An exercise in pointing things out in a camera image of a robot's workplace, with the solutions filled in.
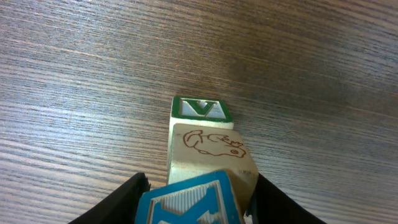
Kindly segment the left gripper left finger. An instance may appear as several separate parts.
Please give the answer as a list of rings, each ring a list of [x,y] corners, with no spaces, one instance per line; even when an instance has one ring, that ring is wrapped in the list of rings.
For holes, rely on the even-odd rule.
[[[150,190],[148,178],[136,173],[93,208],[70,224],[131,224],[134,223],[139,199]]]

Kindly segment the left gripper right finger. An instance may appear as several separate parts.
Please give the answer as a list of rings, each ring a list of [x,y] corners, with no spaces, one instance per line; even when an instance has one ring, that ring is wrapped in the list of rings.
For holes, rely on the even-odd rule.
[[[257,224],[326,224],[259,174],[246,210]]]

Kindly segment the blue P letter block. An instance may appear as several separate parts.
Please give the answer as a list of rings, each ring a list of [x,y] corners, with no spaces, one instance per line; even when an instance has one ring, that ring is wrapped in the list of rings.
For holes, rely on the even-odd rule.
[[[227,173],[218,170],[144,193],[134,222],[242,224],[244,219]]]

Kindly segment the yellow sided picture block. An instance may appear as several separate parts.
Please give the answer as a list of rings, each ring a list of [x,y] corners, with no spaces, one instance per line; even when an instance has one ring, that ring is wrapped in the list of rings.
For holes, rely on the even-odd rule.
[[[241,135],[232,129],[175,124],[170,135],[167,183],[216,170],[227,172],[244,213],[254,193],[259,171]]]

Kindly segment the green sided letter block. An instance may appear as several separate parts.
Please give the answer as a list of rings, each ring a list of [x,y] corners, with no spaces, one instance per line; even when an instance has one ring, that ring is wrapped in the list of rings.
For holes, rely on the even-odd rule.
[[[170,109],[167,149],[167,184],[170,184],[172,135],[175,124],[189,124],[211,128],[233,129],[233,118],[224,100],[174,96]]]

